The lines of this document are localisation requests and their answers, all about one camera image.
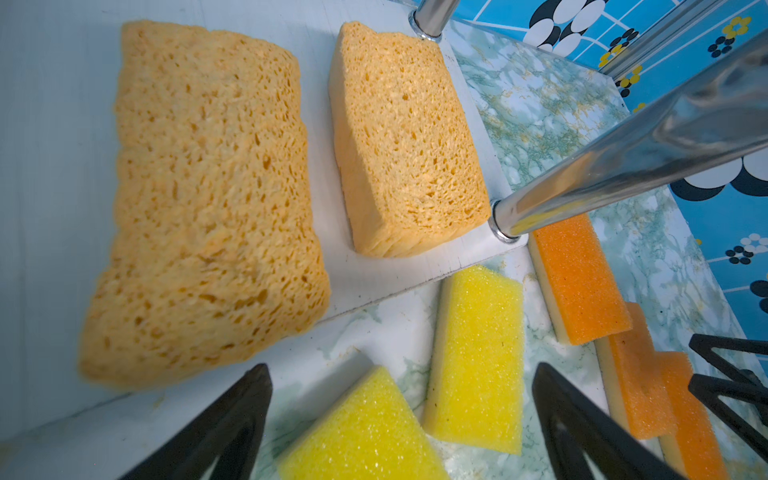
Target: marble countertop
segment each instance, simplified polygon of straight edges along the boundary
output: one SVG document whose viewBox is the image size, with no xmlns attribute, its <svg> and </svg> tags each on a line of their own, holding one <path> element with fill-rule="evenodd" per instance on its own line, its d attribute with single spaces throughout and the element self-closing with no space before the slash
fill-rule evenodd
<svg viewBox="0 0 768 480">
<path fill-rule="evenodd" d="M 467 25 L 452 22 L 449 28 L 449 41 L 513 190 L 629 115 L 608 77 Z M 657 350 L 688 351 L 693 333 L 743 336 L 666 187 L 596 210 L 591 219 L 624 298 L 642 305 Z M 594 346 L 556 341 L 527 248 L 486 266 L 524 287 L 522 455 L 438 441 L 433 445 L 454 480 L 554 478 L 531 398 L 535 367 L 549 362 L 607 409 Z M 389 369 L 410 406 L 421 414 L 438 295 L 437 283 L 420 287 L 286 339 L 247 364 L 206 373 L 165 392 L 119 399 L 110 408 L 39 430 L 0 448 L 5 474 L 43 478 L 76 468 L 80 478 L 114 478 L 188 422 L 188 412 L 204 409 L 246 369 L 266 362 L 275 390 L 251 476 L 275 479 L 273 460 L 372 364 Z M 702 359 L 690 358 L 697 372 L 716 375 Z M 762 372 L 754 356 L 728 358 Z M 200 394 L 196 386 L 203 384 L 213 387 Z M 734 408 L 758 423 L 751 409 Z M 734 480 L 768 477 L 766 464 L 755 453 L 717 419 L 713 424 Z M 657 442 L 646 445 L 659 454 Z"/>
</svg>

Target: green marble pattern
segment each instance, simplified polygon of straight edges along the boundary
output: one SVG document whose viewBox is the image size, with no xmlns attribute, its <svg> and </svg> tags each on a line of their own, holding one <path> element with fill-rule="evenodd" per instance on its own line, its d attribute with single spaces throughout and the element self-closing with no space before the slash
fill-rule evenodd
<svg viewBox="0 0 768 480">
<path fill-rule="evenodd" d="M 628 116 L 610 78 L 467 25 L 452 22 L 447 37 L 513 190 Z M 693 332 L 743 336 L 666 188 L 597 210 L 591 219 L 624 297 L 644 308 L 657 349 L 685 351 Z M 522 455 L 434 439 L 432 444 L 454 480 L 554 478 L 531 381 L 537 364 L 549 362 L 607 409 L 594 346 L 557 342 L 526 248 L 485 265 L 523 284 Z M 422 286 L 270 349 L 273 358 L 282 358 L 284 350 L 301 350 L 311 366 L 274 379 L 276 390 L 252 478 L 277 479 L 280 454 L 372 364 L 387 367 L 420 416 L 438 298 L 438 284 Z M 691 358 L 696 371 L 713 374 L 705 362 Z M 760 371 L 753 356 L 731 358 Z M 739 409 L 756 425 L 754 412 Z M 765 463 L 716 419 L 713 423 L 732 478 L 765 478 Z M 657 442 L 645 444 L 660 455 Z"/>
<path fill-rule="evenodd" d="M 454 24 L 462 72 L 477 94 L 502 168 L 515 189 L 629 115 L 613 81 L 466 25 Z M 693 333 L 744 337 L 666 187 L 590 212 L 624 298 L 638 302 L 658 350 L 686 351 L 694 369 L 717 371 L 691 352 Z M 724 356 L 763 377 L 756 358 Z M 751 425 L 756 412 L 732 403 Z M 712 415 L 731 478 L 768 478 L 768 467 Z"/>
</svg>

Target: blue wallpaper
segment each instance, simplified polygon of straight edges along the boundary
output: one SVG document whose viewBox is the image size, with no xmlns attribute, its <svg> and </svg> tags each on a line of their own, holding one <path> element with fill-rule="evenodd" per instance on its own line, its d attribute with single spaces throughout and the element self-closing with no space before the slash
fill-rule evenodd
<svg viewBox="0 0 768 480">
<path fill-rule="evenodd" d="M 639 111 L 766 26 L 766 0 L 729 0 L 616 86 Z M 670 188 L 747 338 L 768 340 L 768 150 Z M 760 360 L 768 372 L 768 357 Z"/>
<path fill-rule="evenodd" d="M 462 0 L 455 16 L 597 69 L 679 4 L 678 0 Z"/>
</svg>

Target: metal pole base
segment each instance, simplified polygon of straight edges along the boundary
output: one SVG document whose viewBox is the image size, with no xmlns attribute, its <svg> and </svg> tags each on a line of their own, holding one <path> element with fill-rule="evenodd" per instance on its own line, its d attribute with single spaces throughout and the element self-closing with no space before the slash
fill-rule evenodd
<svg viewBox="0 0 768 480">
<path fill-rule="evenodd" d="M 502 242 L 510 244 L 517 243 L 518 240 L 520 240 L 520 237 L 510 237 L 498 228 L 498 223 L 496 223 L 496 205 L 498 205 L 499 202 L 501 202 L 501 200 L 491 201 L 491 218 L 488 219 L 488 226 L 491 227 L 491 232 L 496 235 L 496 238 Z"/>
<path fill-rule="evenodd" d="M 435 42 L 439 42 L 439 41 L 441 41 L 441 40 L 442 40 L 442 33 L 440 33 L 440 35 L 438 35 L 438 36 L 436 36 L 436 37 L 433 37 L 433 36 L 431 36 L 431 35 L 427 35 L 427 34 L 426 34 L 426 33 L 425 33 L 423 30 L 422 30 L 422 28 L 421 28 L 421 27 L 419 27 L 419 24 L 418 24 L 418 23 L 416 23 L 416 18 L 414 17 L 414 15 L 415 15 L 415 14 L 416 14 L 416 10 L 414 10 L 413 12 L 411 12 L 411 13 L 408 15 L 408 23 L 409 23 L 409 24 L 411 24 L 411 28 L 413 28 L 413 31 L 415 31 L 415 32 L 416 32 L 416 35 L 418 35 L 418 36 L 419 36 L 419 38 L 423 38 L 423 39 L 425 39 L 425 40 L 430 40 L 430 41 L 435 41 Z"/>
</svg>

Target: chrome pole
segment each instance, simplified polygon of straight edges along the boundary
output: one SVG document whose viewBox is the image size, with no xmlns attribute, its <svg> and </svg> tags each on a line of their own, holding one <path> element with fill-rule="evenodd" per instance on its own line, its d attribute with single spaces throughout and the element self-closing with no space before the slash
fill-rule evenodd
<svg viewBox="0 0 768 480">
<path fill-rule="evenodd" d="M 768 31 L 493 208 L 513 240 L 768 146 Z"/>
<path fill-rule="evenodd" d="M 442 29 L 458 6 L 459 0 L 422 0 L 411 12 L 410 22 L 417 34 L 429 40 L 440 41 Z"/>
</svg>

